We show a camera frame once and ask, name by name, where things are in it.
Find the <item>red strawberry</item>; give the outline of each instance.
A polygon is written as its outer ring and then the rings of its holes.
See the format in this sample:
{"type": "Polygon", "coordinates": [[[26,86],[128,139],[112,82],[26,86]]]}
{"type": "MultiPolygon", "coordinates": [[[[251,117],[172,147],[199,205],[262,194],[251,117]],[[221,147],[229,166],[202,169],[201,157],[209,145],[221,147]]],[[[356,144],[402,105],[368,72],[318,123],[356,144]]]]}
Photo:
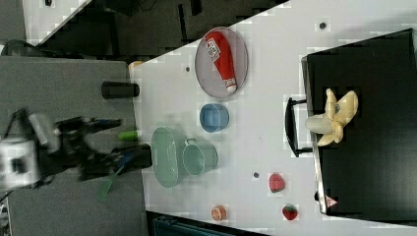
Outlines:
{"type": "Polygon", "coordinates": [[[282,177],[279,174],[272,174],[269,177],[269,188],[273,193],[277,193],[285,189],[285,183],[282,177]]]}
{"type": "Polygon", "coordinates": [[[288,220],[293,220],[297,217],[297,208],[295,208],[295,206],[292,205],[286,205],[283,209],[282,209],[282,214],[284,215],[284,217],[288,220]]]}

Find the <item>clear plate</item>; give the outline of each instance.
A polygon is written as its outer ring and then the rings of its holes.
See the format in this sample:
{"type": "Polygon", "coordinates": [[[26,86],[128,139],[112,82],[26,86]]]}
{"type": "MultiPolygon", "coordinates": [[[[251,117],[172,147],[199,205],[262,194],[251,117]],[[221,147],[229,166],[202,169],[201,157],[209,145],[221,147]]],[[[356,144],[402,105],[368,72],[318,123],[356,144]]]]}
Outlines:
{"type": "MultiPolygon", "coordinates": [[[[229,42],[230,51],[233,57],[233,67],[237,90],[239,90],[246,79],[248,72],[248,52],[242,38],[234,31],[228,28],[215,28],[211,31],[220,31],[229,42]]],[[[210,96],[216,98],[225,98],[234,93],[226,90],[220,74],[212,63],[206,48],[206,35],[201,40],[196,53],[196,75],[202,89],[210,96]]]]}

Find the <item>small blue bowl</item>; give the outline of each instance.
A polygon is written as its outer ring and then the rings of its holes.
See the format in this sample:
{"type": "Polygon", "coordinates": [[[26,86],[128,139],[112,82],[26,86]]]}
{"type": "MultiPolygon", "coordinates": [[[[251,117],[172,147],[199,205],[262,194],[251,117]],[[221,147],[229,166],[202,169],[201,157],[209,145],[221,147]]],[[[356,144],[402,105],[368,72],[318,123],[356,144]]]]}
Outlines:
{"type": "Polygon", "coordinates": [[[200,111],[200,123],[203,129],[209,133],[221,131],[229,123],[229,112],[223,105],[206,104],[200,111]]]}

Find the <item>red ketchup bottle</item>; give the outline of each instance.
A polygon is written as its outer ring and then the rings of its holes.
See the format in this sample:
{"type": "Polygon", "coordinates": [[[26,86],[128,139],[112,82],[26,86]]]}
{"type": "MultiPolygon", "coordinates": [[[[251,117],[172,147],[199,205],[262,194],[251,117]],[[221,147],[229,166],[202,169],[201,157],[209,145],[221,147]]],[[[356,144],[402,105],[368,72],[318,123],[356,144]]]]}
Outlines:
{"type": "Polygon", "coordinates": [[[227,91],[232,93],[237,89],[233,70],[233,57],[230,46],[223,33],[212,31],[206,35],[208,55],[226,84],[227,91]]]}

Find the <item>white table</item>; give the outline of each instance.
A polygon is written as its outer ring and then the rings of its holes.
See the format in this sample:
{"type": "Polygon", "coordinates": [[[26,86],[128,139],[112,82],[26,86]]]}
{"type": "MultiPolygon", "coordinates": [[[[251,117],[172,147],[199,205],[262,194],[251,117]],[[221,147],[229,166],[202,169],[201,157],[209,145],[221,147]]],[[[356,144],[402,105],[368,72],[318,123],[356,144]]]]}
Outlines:
{"type": "MultiPolygon", "coordinates": [[[[212,142],[219,155],[217,169],[188,176],[172,190],[160,186],[151,168],[144,169],[146,209],[213,223],[210,210],[226,205],[228,220],[220,224],[267,235],[415,235],[415,228],[320,214],[314,200],[314,158],[296,158],[284,132],[288,97],[305,97],[303,56],[415,26],[413,0],[292,0],[230,27],[243,37],[250,64],[243,89],[221,101],[205,94],[197,82],[199,41],[131,65],[132,81],[141,86],[134,101],[143,141],[149,143],[156,127],[167,125],[187,138],[212,142]],[[320,30],[321,22],[328,27],[320,30]],[[230,113],[229,126],[215,134],[206,133],[198,118],[201,107],[210,102],[222,103],[230,113]],[[259,179],[253,178],[255,171],[259,179]],[[272,172],[281,173],[287,183],[277,195],[268,189],[272,172]],[[283,219],[285,204],[299,207],[298,220],[283,219]]],[[[298,107],[300,148],[310,147],[306,106],[298,107]]]]}
{"type": "Polygon", "coordinates": [[[61,29],[91,0],[23,0],[27,42],[36,46],[61,29]]]}

